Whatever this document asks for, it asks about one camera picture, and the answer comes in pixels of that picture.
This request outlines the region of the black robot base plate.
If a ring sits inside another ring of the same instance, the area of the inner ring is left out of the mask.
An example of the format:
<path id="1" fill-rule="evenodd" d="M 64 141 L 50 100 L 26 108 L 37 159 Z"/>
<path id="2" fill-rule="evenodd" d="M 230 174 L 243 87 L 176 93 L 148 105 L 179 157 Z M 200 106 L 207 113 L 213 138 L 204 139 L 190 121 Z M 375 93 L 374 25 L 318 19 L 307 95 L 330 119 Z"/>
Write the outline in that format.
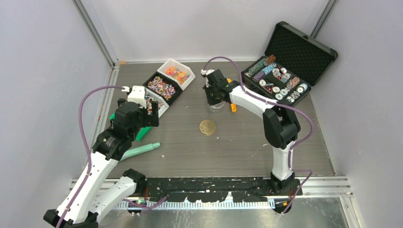
<path id="1" fill-rule="evenodd" d="M 213 203 L 229 197 L 235 203 L 264 202 L 271 196 L 289 200 L 299 186 L 299 179 L 281 186 L 264 177 L 147 178 L 131 196 L 154 202 L 163 197 L 167 202 Z"/>

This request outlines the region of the clear plastic jar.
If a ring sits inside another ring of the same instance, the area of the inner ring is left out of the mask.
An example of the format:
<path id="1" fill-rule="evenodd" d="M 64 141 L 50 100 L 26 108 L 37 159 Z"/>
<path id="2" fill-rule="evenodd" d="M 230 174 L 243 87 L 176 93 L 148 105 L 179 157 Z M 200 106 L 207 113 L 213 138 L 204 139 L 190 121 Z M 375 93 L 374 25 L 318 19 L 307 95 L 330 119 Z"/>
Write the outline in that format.
<path id="1" fill-rule="evenodd" d="M 222 101 L 222 102 L 219 102 L 219 103 L 216 103 L 216 104 L 210 104 L 209 108 L 212 109 L 212 110 L 219 110 L 219 109 L 224 107 L 225 103 L 226 102 Z"/>

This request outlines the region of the orange plastic scoop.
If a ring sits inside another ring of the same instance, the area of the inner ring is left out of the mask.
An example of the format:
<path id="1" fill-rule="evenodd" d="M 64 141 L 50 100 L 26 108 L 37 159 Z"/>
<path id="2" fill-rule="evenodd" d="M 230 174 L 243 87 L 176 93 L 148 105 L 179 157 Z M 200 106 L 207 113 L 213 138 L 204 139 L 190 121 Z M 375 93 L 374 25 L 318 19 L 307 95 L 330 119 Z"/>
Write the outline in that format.
<path id="1" fill-rule="evenodd" d="M 230 78 L 227 78 L 228 83 L 232 82 L 232 80 Z M 235 113 L 237 111 L 237 107 L 234 103 L 230 103 L 230 109 L 233 113 Z"/>

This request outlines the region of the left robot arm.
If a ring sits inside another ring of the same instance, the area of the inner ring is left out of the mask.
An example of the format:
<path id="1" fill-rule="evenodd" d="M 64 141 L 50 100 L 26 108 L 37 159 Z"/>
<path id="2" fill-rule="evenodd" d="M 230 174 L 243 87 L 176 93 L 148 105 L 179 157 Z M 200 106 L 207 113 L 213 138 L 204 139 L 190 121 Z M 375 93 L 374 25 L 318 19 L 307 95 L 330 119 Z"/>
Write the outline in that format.
<path id="1" fill-rule="evenodd" d="M 147 107 L 138 103 L 119 100 L 111 125 L 98 135 L 75 186 L 61 205 L 45 212 L 43 219 L 47 223 L 55 228 L 97 228 L 123 199 L 145 193 L 145 175 L 128 169 L 112 187 L 97 195 L 106 177 L 131 148 L 139 130 L 159 125 L 158 103 L 151 104 L 149 113 Z"/>

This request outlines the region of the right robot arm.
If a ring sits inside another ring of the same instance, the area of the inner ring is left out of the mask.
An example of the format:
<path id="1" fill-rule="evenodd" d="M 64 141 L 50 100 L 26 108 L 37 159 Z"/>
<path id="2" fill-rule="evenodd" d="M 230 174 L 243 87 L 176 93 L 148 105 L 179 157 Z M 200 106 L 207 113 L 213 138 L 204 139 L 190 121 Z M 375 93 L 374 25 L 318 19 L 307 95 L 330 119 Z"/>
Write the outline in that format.
<path id="1" fill-rule="evenodd" d="M 203 89 L 209 105 L 233 103 L 262 119 L 265 138 L 273 148 L 269 185 L 274 193 L 285 194 L 295 181 L 293 146 L 301 130 L 295 112 L 247 89 L 238 81 L 229 82 L 220 70 L 202 70 L 201 75 L 206 80 Z"/>

